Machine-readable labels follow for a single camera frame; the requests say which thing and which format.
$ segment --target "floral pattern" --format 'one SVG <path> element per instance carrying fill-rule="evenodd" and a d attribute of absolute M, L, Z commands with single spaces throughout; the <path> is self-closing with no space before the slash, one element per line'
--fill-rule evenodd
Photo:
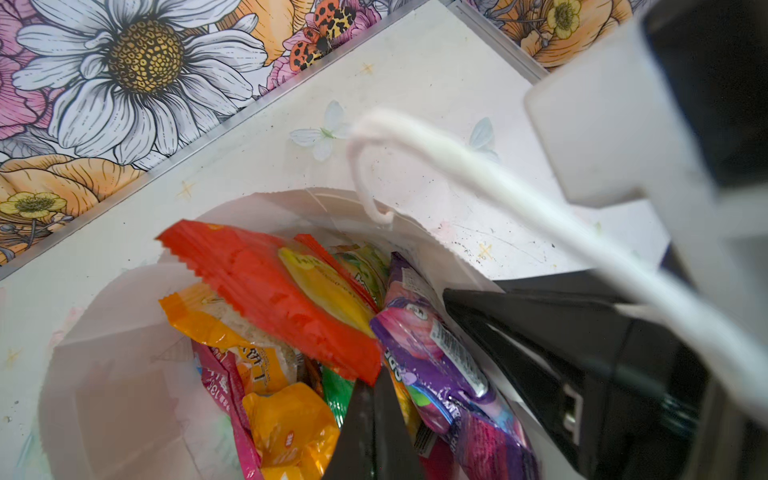
<path fill-rule="evenodd" d="M 555 70 L 632 18 L 648 0 L 466 0 L 542 67 Z"/>
<path fill-rule="evenodd" d="M 331 48 L 407 0 L 340 2 Z M 318 3 L 0 0 L 0 265 L 295 76 Z"/>

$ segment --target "white bag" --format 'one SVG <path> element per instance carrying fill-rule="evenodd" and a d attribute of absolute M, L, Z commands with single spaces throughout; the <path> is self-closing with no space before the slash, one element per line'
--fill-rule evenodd
<path fill-rule="evenodd" d="M 403 252 L 438 294 L 445 288 L 501 291 L 412 218 L 396 215 L 391 230 L 377 227 L 351 191 L 254 194 L 198 220 L 282 237 L 311 233 L 325 245 L 368 240 Z M 55 478 L 242 479 L 230 420 L 201 385 L 190 341 L 168 324 L 157 302 L 197 281 L 170 254 L 128 271 L 94 298 L 55 348 L 38 413 Z M 510 402 L 519 401 L 498 367 L 445 319 L 490 380 Z M 513 408 L 537 455 L 554 454 L 541 428 Z M 546 468 L 552 478 L 572 472 L 558 456 Z"/>

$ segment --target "white cord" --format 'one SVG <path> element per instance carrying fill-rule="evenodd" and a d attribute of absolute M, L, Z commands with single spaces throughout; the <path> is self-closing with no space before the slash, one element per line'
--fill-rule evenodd
<path fill-rule="evenodd" d="M 666 327 L 701 355 L 733 400 L 768 427 L 766 350 L 679 280 L 598 236 L 562 206 L 461 142 L 407 115 L 383 109 L 364 116 L 347 144 L 360 202 L 378 224 L 391 224 L 394 212 L 380 212 L 362 181 L 359 157 L 371 144 L 397 144 L 416 153 L 455 182 L 504 208 L 586 264 L 596 266 L 600 275 L 627 295 L 656 307 Z"/>

